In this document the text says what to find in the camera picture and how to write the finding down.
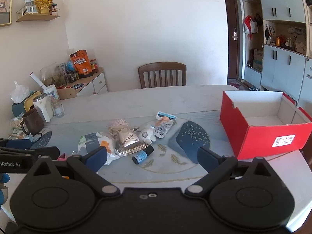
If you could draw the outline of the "blue gloved hand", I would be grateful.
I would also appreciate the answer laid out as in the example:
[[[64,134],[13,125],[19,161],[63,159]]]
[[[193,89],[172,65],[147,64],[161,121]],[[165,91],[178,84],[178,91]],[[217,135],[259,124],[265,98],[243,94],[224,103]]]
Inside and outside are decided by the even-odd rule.
[[[5,186],[10,181],[8,174],[0,174],[0,205],[3,205],[8,199],[8,187]]]

